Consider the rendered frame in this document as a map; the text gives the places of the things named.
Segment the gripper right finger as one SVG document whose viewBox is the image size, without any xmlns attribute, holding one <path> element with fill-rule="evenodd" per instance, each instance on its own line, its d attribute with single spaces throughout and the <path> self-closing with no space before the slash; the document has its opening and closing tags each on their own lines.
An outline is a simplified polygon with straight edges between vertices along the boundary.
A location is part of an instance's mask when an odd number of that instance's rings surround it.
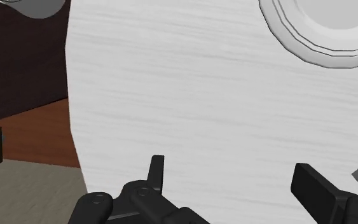
<svg viewBox="0 0 358 224">
<path fill-rule="evenodd" d="M 358 194 L 338 189 L 309 164 L 295 165 L 291 192 L 317 224 L 358 224 Z"/>
</svg>

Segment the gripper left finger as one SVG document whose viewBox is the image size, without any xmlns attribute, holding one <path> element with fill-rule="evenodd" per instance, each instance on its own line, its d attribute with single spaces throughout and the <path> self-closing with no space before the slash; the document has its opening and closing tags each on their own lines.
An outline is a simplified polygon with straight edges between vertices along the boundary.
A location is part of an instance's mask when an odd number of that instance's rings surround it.
<svg viewBox="0 0 358 224">
<path fill-rule="evenodd" d="M 68 224 L 210 224 L 162 195 L 164 156 L 154 155 L 146 180 L 126 183 L 117 198 L 106 192 L 80 197 Z"/>
</svg>

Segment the white round plate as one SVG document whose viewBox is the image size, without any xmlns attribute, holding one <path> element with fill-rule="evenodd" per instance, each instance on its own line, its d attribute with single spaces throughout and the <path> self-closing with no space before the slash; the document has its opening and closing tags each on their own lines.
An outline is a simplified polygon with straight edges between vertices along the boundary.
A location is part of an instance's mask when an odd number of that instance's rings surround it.
<svg viewBox="0 0 358 224">
<path fill-rule="evenodd" d="M 301 60 L 330 69 L 358 67 L 358 0 L 258 0 L 278 42 Z"/>
</svg>

